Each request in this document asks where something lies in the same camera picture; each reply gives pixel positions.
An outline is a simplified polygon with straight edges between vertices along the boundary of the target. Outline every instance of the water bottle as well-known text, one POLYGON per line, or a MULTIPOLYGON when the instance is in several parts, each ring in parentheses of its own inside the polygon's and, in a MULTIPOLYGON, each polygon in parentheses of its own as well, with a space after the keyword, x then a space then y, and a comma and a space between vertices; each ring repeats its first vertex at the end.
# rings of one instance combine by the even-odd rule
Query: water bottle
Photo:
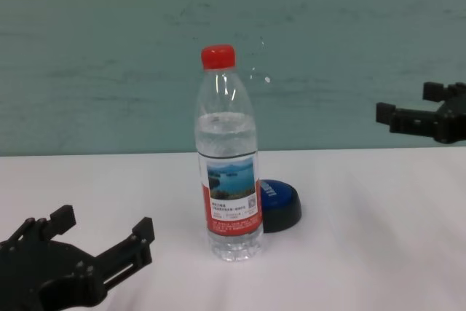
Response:
POLYGON ((201 58, 194 124, 210 248, 223 260, 249 259, 263 233, 253 107, 231 45, 206 47, 201 58))

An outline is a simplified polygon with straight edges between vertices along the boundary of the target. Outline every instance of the white table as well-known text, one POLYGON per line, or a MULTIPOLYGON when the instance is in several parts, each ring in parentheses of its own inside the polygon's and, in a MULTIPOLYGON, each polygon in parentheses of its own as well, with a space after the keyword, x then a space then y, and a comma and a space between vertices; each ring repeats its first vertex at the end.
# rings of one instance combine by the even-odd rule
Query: white table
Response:
POLYGON ((195 154, 0 159, 0 237, 72 204, 98 254, 154 220, 154 262, 95 310, 466 310, 466 149, 273 151, 303 218, 260 256, 210 255, 195 154))

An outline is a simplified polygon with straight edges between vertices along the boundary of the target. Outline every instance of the wall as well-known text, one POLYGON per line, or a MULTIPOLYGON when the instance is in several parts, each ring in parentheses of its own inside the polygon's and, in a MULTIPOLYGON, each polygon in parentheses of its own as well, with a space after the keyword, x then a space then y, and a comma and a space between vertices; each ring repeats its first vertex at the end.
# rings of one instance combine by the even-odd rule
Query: wall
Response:
POLYGON ((435 109, 422 83, 463 79, 466 2, 0 0, 0 154, 191 151, 200 50, 224 42, 261 149, 434 146, 375 103, 435 109))

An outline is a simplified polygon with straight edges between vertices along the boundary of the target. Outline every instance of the red bottle cap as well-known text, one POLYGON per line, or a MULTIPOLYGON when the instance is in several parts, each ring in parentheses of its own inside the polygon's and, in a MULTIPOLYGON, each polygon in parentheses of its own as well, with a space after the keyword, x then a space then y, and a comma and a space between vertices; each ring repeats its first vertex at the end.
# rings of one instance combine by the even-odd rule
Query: red bottle cap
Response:
POLYGON ((204 69, 222 69, 234 67, 234 48, 229 44, 205 47, 201 52, 204 69))

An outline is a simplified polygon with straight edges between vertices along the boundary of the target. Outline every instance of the bottle label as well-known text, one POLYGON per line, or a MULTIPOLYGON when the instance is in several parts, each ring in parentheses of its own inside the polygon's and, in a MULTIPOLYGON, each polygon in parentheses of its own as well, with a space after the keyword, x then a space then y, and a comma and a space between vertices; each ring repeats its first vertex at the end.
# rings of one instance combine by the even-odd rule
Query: bottle label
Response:
POLYGON ((200 154, 199 164, 208 229, 223 236, 255 231, 262 222, 257 153, 234 158, 200 154))

